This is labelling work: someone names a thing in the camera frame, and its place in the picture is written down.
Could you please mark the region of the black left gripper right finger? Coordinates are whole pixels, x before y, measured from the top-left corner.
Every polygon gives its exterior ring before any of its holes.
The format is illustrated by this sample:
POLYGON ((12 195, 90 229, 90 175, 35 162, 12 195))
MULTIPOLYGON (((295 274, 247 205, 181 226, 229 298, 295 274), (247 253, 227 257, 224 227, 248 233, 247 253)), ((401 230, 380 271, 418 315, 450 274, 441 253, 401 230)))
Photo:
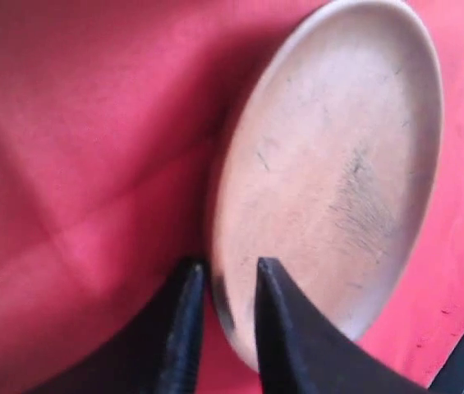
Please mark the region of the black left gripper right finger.
POLYGON ((342 334, 274 258, 257 263, 255 343, 265 393, 426 391, 342 334))

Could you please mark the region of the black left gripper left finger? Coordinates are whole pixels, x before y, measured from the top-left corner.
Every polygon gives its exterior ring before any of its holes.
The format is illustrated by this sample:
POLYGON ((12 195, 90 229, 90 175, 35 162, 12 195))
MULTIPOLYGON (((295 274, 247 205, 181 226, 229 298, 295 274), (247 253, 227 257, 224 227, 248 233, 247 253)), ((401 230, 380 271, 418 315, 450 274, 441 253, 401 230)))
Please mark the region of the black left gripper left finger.
POLYGON ((192 393, 204 331, 204 261, 181 259, 116 336, 34 393, 192 393))

